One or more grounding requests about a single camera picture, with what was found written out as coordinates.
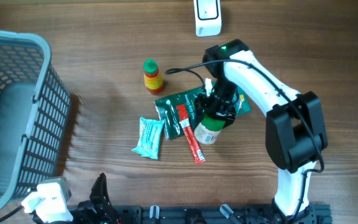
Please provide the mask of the green lid jar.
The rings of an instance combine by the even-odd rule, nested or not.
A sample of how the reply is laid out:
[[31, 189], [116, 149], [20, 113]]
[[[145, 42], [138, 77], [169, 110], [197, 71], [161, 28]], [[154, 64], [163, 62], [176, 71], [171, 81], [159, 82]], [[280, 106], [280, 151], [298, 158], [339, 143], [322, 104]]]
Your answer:
[[225, 125], [225, 121], [213, 119], [204, 114], [203, 119], [194, 130], [196, 140], [201, 144], [214, 144]]

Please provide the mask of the green 3M gloves packet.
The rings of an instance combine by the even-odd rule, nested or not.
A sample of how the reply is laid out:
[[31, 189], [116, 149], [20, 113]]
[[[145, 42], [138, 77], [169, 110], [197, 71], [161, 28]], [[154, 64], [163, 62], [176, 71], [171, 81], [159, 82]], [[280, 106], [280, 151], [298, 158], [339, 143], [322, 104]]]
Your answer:
[[[237, 115], [245, 114], [250, 111], [244, 91], [240, 88], [238, 92], [238, 102], [235, 105]], [[166, 139], [174, 139], [183, 135], [183, 130], [179, 124], [180, 118], [176, 106], [184, 104], [190, 117], [190, 125], [195, 130], [196, 124], [196, 97], [201, 92], [201, 87], [194, 88], [181, 93], [166, 96], [155, 101], [155, 107], [159, 118], [164, 121], [164, 135]]]

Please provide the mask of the red white stick sachet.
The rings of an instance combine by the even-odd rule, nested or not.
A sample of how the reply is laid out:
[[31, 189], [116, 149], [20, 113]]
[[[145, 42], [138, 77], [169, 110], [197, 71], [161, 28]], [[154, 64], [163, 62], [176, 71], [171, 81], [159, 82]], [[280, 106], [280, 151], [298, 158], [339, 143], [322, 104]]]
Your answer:
[[176, 106], [180, 121], [179, 124], [184, 132], [186, 140], [188, 141], [189, 147], [191, 149], [191, 154], [193, 156], [195, 164], [201, 164], [206, 161], [201, 151], [201, 148], [195, 138], [193, 129], [190, 125], [190, 117], [186, 110], [184, 104]]

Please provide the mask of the red yellow sauce bottle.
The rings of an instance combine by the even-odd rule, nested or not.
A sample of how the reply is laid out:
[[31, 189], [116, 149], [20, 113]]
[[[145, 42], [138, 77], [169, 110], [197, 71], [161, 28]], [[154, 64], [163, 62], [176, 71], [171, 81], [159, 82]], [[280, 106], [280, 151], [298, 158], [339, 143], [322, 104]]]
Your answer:
[[145, 87], [151, 94], [159, 94], [164, 89], [164, 80], [156, 61], [148, 58], [143, 64], [143, 70]]

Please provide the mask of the light green wipes packet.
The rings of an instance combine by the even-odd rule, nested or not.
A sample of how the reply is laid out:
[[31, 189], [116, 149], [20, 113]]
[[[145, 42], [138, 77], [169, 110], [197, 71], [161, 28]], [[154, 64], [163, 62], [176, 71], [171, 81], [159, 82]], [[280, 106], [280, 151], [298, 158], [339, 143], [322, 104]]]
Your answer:
[[158, 159], [158, 150], [161, 140], [161, 133], [164, 122], [155, 119], [139, 119], [139, 140], [133, 152], [140, 154], [142, 157]]

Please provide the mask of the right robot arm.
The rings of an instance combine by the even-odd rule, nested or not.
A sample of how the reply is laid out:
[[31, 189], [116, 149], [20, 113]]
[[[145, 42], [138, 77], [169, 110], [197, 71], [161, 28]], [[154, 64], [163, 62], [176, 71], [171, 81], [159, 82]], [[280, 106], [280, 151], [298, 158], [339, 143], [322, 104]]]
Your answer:
[[205, 50], [202, 66], [216, 79], [211, 90], [195, 101], [195, 136], [201, 143], [212, 132], [230, 126], [237, 115], [237, 91], [260, 108], [266, 119], [265, 147], [278, 167], [275, 213], [284, 223], [306, 215], [311, 173], [324, 170], [322, 150], [328, 137], [319, 98], [301, 94], [272, 75], [239, 39]]

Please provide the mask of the white barcode scanner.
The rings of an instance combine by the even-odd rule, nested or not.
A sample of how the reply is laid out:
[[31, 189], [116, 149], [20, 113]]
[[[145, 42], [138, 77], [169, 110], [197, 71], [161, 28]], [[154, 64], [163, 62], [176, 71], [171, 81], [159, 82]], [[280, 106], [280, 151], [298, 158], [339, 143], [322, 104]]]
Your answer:
[[194, 0], [195, 34], [197, 37], [219, 35], [222, 29], [220, 0]]

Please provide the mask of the grey plastic mesh basket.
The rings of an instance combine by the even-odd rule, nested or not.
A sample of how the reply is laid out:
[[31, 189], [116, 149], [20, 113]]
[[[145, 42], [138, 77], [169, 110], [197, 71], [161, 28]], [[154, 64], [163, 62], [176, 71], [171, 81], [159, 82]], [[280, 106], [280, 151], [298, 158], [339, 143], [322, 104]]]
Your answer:
[[70, 107], [48, 42], [0, 30], [0, 209], [54, 176]]

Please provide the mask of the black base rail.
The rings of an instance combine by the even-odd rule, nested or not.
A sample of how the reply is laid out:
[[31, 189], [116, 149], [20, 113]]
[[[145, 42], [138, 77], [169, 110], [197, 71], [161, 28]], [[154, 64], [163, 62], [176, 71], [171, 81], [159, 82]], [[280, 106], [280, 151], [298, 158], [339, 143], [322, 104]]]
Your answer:
[[[140, 206], [116, 206], [114, 209], [119, 215], [119, 223], [123, 224], [186, 224], [192, 218], [198, 218], [208, 224], [233, 223], [226, 218], [219, 207], [161, 207], [158, 218], [150, 217], [150, 208]], [[264, 224], [283, 223], [270, 205], [256, 204], [245, 207], [231, 207], [233, 215], [239, 223]], [[298, 214], [299, 224], [333, 224], [331, 209], [325, 204], [310, 204], [305, 214]]]

